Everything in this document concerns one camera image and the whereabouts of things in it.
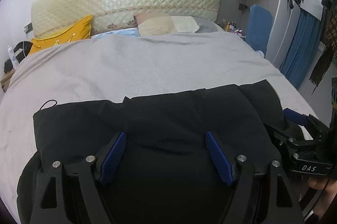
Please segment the person's right hand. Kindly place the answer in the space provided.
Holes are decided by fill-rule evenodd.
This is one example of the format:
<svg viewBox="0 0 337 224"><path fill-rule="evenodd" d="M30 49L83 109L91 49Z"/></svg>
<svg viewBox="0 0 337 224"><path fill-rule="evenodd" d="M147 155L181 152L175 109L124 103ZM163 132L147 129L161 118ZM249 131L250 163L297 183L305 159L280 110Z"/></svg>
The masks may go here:
<svg viewBox="0 0 337 224"><path fill-rule="evenodd" d="M308 186L315 190L322 190L321 196L313 209L314 214L321 219L336 196L336 180L310 177Z"/></svg>

